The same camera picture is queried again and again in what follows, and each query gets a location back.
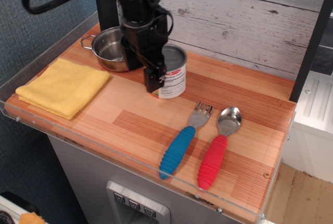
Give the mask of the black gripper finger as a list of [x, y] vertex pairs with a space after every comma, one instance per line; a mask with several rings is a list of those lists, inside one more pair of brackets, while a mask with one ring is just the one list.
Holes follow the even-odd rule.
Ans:
[[127, 71], [133, 71], [143, 66], [136, 54], [129, 47], [122, 46], [122, 52]]
[[167, 68], [163, 67], [147, 67], [144, 69], [144, 81], [147, 92], [152, 93], [164, 87]]

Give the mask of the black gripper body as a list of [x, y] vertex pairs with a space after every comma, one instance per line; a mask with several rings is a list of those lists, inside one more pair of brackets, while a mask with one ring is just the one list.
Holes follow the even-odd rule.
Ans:
[[123, 13], [122, 46], [129, 47], [145, 66], [164, 63], [162, 48], [168, 41], [167, 15], [164, 13]]

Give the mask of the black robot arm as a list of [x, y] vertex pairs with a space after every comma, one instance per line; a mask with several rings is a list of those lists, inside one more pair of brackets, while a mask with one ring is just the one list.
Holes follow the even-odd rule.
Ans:
[[159, 5], [161, 0], [96, 0], [101, 30], [116, 26], [122, 32], [121, 53], [128, 70], [144, 66], [146, 90], [164, 86], [167, 68], [162, 48], [173, 27], [171, 14]]

